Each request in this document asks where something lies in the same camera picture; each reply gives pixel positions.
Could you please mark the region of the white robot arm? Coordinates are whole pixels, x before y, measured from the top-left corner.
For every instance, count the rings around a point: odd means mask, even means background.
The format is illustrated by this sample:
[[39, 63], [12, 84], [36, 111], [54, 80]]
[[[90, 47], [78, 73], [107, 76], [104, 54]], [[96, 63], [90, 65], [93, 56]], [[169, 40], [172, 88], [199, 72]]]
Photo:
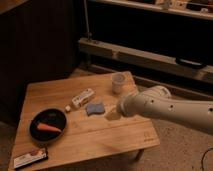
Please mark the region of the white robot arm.
[[118, 120], [135, 115], [167, 120], [213, 135], [213, 101], [173, 99], [164, 86], [153, 86], [121, 97], [105, 117]]

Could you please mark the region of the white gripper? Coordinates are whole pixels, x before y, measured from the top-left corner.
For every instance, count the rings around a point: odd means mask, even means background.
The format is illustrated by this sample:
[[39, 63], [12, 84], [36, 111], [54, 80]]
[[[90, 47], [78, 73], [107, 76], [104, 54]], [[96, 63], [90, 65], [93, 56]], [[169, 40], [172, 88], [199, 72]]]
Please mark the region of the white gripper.
[[121, 115], [123, 117], [127, 116], [126, 110], [125, 110], [125, 101], [123, 99], [120, 99], [116, 105], [116, 108], [113, 107], [110, 111], [108, 111], [105, 115], [105, 118], [107, 120], [118, 120]]

